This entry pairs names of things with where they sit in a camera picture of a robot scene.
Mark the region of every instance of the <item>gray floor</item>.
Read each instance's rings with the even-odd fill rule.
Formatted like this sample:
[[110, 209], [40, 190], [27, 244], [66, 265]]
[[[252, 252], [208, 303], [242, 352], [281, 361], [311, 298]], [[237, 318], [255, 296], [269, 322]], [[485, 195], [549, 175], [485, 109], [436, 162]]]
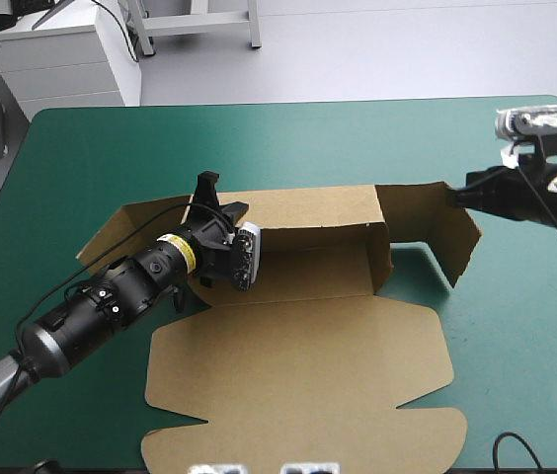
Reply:
[[[152, 15], [183, 0], [144, 0]], [[215, 0], [213, 10], [244, 0]], [[259, 0], [263, 48], [244, 31], [156, 40], [144, 105], [557, 95], [557, 1]], [[11, 154], [27, 123], [0, 79]]]

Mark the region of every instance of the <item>cardboard box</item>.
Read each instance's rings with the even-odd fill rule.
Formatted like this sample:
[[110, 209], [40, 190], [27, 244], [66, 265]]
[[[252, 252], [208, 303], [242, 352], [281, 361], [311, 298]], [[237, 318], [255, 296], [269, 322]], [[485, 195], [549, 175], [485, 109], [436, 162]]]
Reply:
[[[142, 443], [154, 474], [242, 463], [339, 462], [344, 473], [442, 473], [466, 421], [453, 408], [401, 405], [449, 384], [437, 314], [374, 296], [392, 272], [390, 242], [426, 242], [447, 280], [464, 272], [480, 232], [446, 205], [445, 183], [220, 194], [250, 204], [262, 260], [247, 292], [191, 281], [211, 308], [157, 330], [147, 402], [207, 424], [160, 430]], [[174, 201], [122, 207], [83, 249], [87, 261]], [[109, 260], [148, 245], [183, 218], [145, 229]]]

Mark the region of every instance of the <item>green table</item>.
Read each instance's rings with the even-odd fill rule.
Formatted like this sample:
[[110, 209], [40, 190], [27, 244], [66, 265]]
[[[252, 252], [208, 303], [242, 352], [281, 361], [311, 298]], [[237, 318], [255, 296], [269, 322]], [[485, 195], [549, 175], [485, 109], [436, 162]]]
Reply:
[[[34, 120], [0, 193], [0, 357], [12, 327], [121, 204], [191, 192], [198, 172], [222, 191], [422, 183], [461, 185], [500, 162], [495, 110], [554, 97], [47, 111]], [[450, 289], [422, 246], [398, 246], [381, 294], [440, 315], [455, 380], [411, 407], [453, 406], [469, 431], [456, 465], [490, 465], [503, 430], [557, 466], [557, 234], [474, 213], [484, 237]], [[150, 430], [193, 420], [143, 399], [162, 304], [0, 422], [0, 465], [56, 457], [68, 467], [136, 467]], [[505, 464], [528, 464], [515, 444]]]

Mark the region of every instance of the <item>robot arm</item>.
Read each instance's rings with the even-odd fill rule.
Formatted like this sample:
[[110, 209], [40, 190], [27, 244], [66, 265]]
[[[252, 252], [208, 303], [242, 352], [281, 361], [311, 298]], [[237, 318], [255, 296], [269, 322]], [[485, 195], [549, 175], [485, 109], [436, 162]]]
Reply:
[[501, 111], [496, 119], [496, 134], [510, 143], [503, 150], [503, 166], [468, 173], [467, 186], [452, 191], [454, 203], [507, 219], [554, 226], [557, 106]]
[[188, 277], [206, 285], [229, 279], [239, 290], [254, 283], [260, 230], [250, 222], [235, 227], [248, 204], [219, 205], [217, 179], [209, 172], [198, 176], [184, 223], [79, 282], [74, 294], [24, 329], [18, 350], [0, 360], [0, 403], [12, 382], [8, 402], [43, 378], [67, 373]]

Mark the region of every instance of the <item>white drawer cabinet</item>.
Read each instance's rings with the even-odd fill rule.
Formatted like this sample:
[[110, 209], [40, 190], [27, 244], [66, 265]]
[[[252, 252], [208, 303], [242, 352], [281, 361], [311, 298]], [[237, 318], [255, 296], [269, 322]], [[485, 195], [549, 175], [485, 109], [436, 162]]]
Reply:
[[[121, 18], [116, 0], [105, 4]], [[0, 0], [1, 12], [9, 12], [9, 0]], [[31, 30], [42, 15], [0, 32], [0, 73], [28, 119], [58, 107], [140, 105], [140, 68], [109, 13], [75, 0]]]

